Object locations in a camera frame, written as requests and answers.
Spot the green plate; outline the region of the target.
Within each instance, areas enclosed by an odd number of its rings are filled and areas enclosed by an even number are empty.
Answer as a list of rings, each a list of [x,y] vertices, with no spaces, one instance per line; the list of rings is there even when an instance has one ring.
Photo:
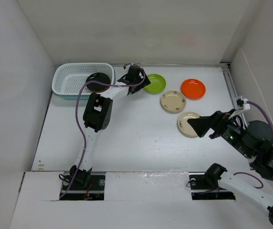
[[[167,83],[163,76],[159,74],[149,74],[148,79],[150,84],[144,87],[145,91],[152,94],[158,94],[164,91]]]

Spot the beige plate with symbols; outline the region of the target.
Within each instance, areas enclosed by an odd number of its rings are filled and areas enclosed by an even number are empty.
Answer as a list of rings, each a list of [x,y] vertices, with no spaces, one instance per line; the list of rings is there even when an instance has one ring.
[[[160,103],[166,111],[179,113],[185,109],[187,100],[181,92],[167,91],[161,96]]]

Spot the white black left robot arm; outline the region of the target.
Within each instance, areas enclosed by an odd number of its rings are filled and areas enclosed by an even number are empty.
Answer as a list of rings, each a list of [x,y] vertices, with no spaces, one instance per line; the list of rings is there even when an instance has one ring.
[[[102,131],[110,123],[113,102],[134,94],[150,84],[148,76],[140,66],[127,64],[124,69],[127,70],[126,74],[113,85],[107,83],[106,75],[103,73],[90,75],[90,79],[86,80],[78,94],[75,119],[84,145],[75,165],[69,171],[69,185],[75,184],[79,189],[85,189],[90,185],[94,152]],[[87,86],[93,87],[94,90],[88,98],[83,114],[84,127],[81,127],[78,119],[78,106],[81,93]]]

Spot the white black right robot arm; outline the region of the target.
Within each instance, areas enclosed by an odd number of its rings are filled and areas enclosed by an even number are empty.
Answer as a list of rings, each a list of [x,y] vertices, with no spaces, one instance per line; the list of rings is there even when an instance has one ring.
[[[211,116],[189,119],[187,122],[198,137],[204,137],[212,129],[210,139],[221,137],[246,159],[249,166],[261,178],[273,181],[273,131],[263,121],[252,121],[247,127],[242,119],[234,115],[234,110],[227,113],[216,111]],[[253,205],[262,209],[273,225],[273,196],[252,187],[238,179],[220,164],[212,164],[202,175],[202,183],[209,187],[209,192],[226,189],[237,196],[246,198]]]

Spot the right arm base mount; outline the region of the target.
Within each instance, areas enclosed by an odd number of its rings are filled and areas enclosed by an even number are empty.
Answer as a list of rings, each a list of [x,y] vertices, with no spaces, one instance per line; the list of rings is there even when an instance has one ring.
[[[205,172],[189,172],[186,187],[191,191],[192,200],[235,200],[235,195],[223,188],[207,183]]]

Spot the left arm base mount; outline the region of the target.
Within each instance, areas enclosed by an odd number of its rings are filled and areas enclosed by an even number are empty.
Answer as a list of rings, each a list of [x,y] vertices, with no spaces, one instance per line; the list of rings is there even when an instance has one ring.
[[[70,176],[60,175],[60,179],[62,181],[60,200],[102,201],[105,198],[105,173],[92,174],[87,187],[74,181],[68,191]]]

